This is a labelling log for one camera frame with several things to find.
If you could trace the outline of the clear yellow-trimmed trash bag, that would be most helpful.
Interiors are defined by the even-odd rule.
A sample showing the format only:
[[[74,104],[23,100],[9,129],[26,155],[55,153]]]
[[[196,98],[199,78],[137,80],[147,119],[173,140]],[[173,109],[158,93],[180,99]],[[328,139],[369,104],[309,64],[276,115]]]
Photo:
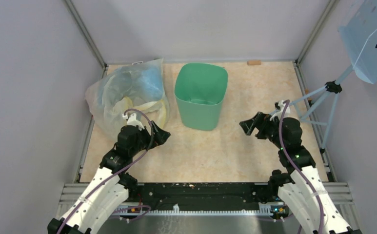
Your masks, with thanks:
[[[110,139],[117,138],[126,124],[127,109],[155,112],[155,123],[163,128],[170,114],[163,85],[163,59],[122,66],[92,84],[85,100],[95,123]]]

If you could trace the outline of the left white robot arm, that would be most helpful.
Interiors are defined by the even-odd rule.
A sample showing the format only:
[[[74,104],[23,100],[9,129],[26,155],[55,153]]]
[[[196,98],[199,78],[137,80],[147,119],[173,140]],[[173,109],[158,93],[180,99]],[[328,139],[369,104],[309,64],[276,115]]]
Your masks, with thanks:
[[[120,204],[136,199],[138,181],[127,172],[134,156],[164,144],[171,135],[154,121],[149,124],[151,130],[139,121],[121,128],[91,182],[65,214],[49,222],[48,233],[96,234]]]

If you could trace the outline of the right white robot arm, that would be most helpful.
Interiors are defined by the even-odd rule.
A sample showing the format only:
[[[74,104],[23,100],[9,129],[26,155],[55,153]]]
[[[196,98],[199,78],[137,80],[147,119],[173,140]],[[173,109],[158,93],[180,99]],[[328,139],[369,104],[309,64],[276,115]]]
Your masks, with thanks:
[[[274,170],[267,185],[267,198],[282,201],[307,234],[359,234],[334,205],[310,152],[302,145],[300,121],[280,119],[262,112],[239,123],[248,136],[257,129],[258,139],[267,139],[278,149],[285,173]]]

